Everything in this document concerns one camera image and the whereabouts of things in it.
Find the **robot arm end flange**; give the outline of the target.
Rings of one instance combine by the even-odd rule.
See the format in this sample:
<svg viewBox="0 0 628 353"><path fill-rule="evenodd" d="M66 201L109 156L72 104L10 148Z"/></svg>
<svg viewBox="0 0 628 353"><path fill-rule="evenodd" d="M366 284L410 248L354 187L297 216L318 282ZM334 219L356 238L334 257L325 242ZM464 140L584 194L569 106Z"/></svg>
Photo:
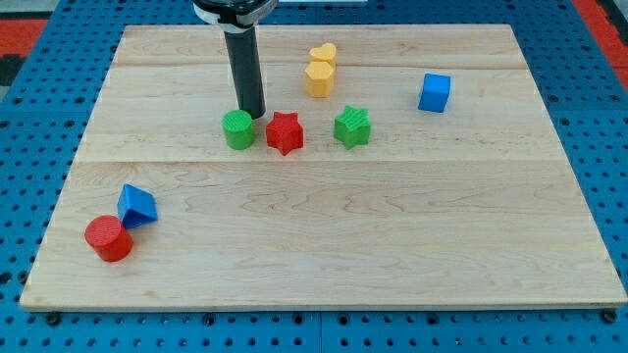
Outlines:
<svg viewBox="0 0 628 353"><path fill-rule="evenodd" d="M275 10L278 0L193 0L196 16L223 31L243 33Z"/></svg>

